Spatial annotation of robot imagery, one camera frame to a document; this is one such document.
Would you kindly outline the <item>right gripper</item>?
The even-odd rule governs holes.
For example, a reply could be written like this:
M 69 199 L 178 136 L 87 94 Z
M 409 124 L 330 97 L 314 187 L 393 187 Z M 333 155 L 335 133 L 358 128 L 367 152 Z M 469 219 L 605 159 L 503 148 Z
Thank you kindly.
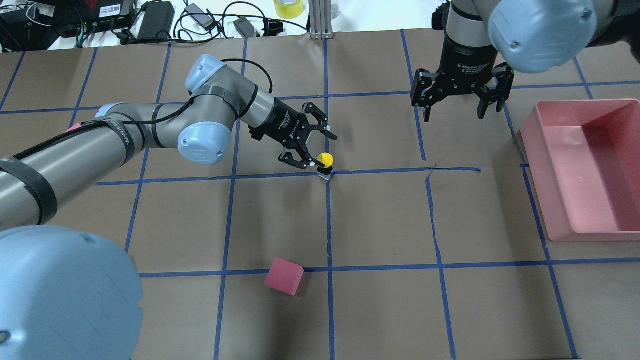
M 489 105 L 496 104 L 496 112 L 502 112 L 512 91 L 515 71 L 507 63 L 496 64 L 497 58 L 498 50 L 492 45 L 469 47 L 445 38 L 438 70 L 414 71 L 410 89 L 412 106 L 423 109 L 423 121 L 429 123 L 429 101 L 475 94 L 479 98 L 477 117 L 480 120 L 485 118 Z

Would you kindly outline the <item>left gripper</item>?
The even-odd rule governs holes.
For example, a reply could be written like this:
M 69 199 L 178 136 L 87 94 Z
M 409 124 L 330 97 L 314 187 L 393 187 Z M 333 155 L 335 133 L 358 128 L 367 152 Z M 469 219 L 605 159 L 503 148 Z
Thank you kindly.
M 307 116 L 312 116 L 316 123 L 310 123 Z M 279 98 L 274 99 L 265 122 L 249 128 L 252 139 L 262 141 L 266 136 L 283 146 L 279 162 L 301 170 L 321 164 L 307 146 L 311 132 L 320 132 L 332 141 L 338 140 L 330 130 L 329 117 L 317 105 L 306 102 L 302 105 L 302 112 L 298 112 Z

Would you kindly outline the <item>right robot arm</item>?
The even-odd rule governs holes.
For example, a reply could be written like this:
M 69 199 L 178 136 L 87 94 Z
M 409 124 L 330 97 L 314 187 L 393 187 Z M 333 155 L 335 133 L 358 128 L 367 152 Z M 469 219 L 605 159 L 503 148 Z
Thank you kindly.
M 439 67 L 414 72 L 410 103 L 429 122 L 450 96 L 478 96 L 477 117 L 502 112 L 515 73 L 558 68 L 587 48 L 627 43 L 639 59 L 637 0 L 444 0 L 430 27 L 444 39 Z

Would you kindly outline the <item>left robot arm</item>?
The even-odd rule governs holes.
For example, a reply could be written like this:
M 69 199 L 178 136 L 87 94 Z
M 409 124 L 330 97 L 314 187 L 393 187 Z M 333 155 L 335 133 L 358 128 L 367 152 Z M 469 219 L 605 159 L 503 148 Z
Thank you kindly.
M 335 139 L 317 106 L 300 111 L 204 54 L 185 80 L 183 105 L 117 102 L 96 117 L 1 159 L 1 358 L 129 360 L 143 326 L 140 274 L 126 251 L 85 231 L 51 226 L 59 210 L 150 148 L 176 149 L 211 166 L 236 121 L 256 141 L 282 147 L 279 161 L 321 167 L 312 132 Z

